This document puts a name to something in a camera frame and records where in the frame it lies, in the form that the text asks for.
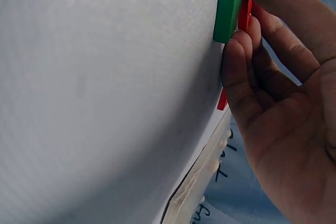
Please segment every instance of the blue surface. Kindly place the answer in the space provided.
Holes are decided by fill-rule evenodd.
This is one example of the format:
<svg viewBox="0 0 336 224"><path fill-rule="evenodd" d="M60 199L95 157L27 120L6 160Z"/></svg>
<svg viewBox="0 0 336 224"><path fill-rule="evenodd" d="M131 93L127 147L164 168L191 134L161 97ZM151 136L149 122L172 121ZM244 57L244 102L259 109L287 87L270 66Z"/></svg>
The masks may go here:
<svg viewBox="0 0 336 224"><path fill-rule="evenodd" d="M322 0L336 10L336 0ZM267 47L273 60L292 80L298 80L279 62ZM221 157L220 172L212 178L206 192L206 201L199 205L191 223L288 223L286 218L268 199L247 163L243 140L237 125L231 123L234 137Z"/></svg>

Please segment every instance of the red clip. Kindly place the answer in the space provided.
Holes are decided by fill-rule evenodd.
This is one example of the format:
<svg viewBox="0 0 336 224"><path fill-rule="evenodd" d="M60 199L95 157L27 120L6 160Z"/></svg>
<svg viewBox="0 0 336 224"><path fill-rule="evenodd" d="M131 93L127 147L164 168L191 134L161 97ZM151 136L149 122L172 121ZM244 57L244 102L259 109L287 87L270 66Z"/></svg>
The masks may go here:
<svg viewBox="0 0 336 224"><path fill-rule="evenodd" d="M219 98L217 109L223 111L226 105L227 105L226 92L225 92L225 89L223 89L220 95L220 98Z"/></svg>
<svg viewBox="0 0 336 224"><path fill-rule="evenodd" d="M242 0L238 17L238 29L247 31L252 11L252 0ZM224 110L227 105L226 92L223 89L220 95L217 109Z"/></svg>
<svg viewBox="0 0 336 224"><path fill-rule="evenodd" d="M252 0L242 0L238 18L238 29L247 31L252 11Z"/></svg>

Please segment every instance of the finger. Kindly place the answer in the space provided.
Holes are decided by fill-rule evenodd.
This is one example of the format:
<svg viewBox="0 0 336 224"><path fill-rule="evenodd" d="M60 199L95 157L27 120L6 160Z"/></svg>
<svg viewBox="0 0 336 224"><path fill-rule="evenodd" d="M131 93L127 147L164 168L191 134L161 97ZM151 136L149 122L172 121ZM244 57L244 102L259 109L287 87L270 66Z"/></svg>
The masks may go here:
<svg viewBox="0 0 336 224"><path fill-rule="evenodd" d="M259 20L262 35L279 60L301 83L320 68L311 51L278 17L258 5L254 6L253 15Z"/></svg>
<svg viewBox="0 0 336 224"><path fill-rule="evenodd" d="M285 21L320 65L336 58L336 14L319 0L254 0Z"/></svg>
<svg viewBox="0 0 336 224"><path fill-rule="evenodd" d="M250 18L249 26L247 29L247 34L251 38L252 43L252 51L256 52L260 47L262 47L261 43L261 28L260 23L255 17ZM254 81L257 83L257 90L254 90L255 95L257 97L258 102L261 104L264 111L268 110L270 107L272 107L276 102L275 100L263 89L260 88L253 69L252 65L252 55L248 55L247 57L247 64L248 64L248 70L250 69L251 74L253 75Z"/></svg>
<svg viewBox="0 0 336 224"><path fill-rule="evenodd" d="M259 40L261 40L260 26L250 25L249 29L255 30L255 34L259 34ZM263 110L266 111L267 109L269 109L271 106L275 104L275 101L267 92L265 92L259 87L259 84L256 80L254 70L252 67L252 62L251 62L252 54L253 54L252 39L247 33L241 30L234 32L232 39L237 40L244 49L245 58L246 58L246 67L247 67L247 77L248 77L250 87L253 93L255 94L257 101L259 102Z"/></svg>
<svg viewBox="0 0 336 224"><path fill-rule="evenodd" d="M244 134L263 111L248 82L245 51L235 39L231 39L225 46L222 66L227 100L239 129Z"/></svg>
<svg viewBox="0 0 336 224"><path fill-rule="evenodd" d="M279 70L264 46L253 55L252 64L259 85L276 101L299 92L299 87Z"/></svg>

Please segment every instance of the hand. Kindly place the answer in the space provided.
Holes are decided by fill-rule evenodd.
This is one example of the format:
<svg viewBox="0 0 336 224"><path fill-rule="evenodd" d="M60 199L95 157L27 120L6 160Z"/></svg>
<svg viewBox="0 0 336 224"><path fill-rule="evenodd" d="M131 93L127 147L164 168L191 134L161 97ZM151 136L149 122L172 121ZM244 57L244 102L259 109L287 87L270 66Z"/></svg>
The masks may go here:
<svg viewBox="0 0 336 224"><path fill-rule="evenodd" d="M247 33L234 33L222 64L248 161L290 221L336 223L336 14L319 0L254 1Z"/></svg>

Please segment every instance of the green clip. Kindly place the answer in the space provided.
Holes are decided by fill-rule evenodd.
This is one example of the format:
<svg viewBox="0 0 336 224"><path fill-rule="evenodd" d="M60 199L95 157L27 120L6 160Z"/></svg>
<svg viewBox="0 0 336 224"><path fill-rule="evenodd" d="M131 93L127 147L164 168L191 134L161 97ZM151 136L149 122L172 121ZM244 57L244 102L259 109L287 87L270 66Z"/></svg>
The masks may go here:
<svg viewBox="0 0 336 224"><path fill-rule="evenodd" d="M242 0L218 0L214 40L227 43L237 26L237 17Z"/></svg>

